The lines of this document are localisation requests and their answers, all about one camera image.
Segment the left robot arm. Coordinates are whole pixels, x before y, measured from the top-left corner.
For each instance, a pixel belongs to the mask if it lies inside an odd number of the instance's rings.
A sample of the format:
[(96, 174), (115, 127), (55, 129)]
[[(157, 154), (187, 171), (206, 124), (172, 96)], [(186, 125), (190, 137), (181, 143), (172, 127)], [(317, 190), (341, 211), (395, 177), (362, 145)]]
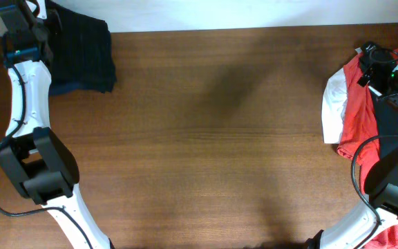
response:
[(57, 53), (50, 41), (61, 30), (57, 12), (45, 1), (0, 1), (3, 63), (12, 86), (10, 123), (0, 142), (0, 167), (35, 210), (6, 216), (49, 213), (74, 248), (112, 248), (82, 198), (79, 168), (50, 128), (49, 89)]

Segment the black shorts with white stripe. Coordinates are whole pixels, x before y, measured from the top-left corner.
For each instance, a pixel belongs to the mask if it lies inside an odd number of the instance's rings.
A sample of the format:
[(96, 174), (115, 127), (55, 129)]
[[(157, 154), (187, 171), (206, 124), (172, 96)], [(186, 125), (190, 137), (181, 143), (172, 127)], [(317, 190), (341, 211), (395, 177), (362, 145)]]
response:
[(117, 77), (107, 23), (73, 12), (54, 1), (47, 1), (46, 7), (57, 12), (61, 24), (58, 31), (50, 32), (51, 83), (79, 82), (78, 90), (111, 92)]

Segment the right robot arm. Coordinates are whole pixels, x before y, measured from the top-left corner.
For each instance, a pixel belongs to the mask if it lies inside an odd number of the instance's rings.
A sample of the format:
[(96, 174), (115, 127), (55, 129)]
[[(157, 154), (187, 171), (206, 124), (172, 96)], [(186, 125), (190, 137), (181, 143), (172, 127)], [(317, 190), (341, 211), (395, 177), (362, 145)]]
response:
[(326, 85), (323, 139), (351, 162), (359, 203), (306, 248), (398, 248), (398, 49), (369, 41)]

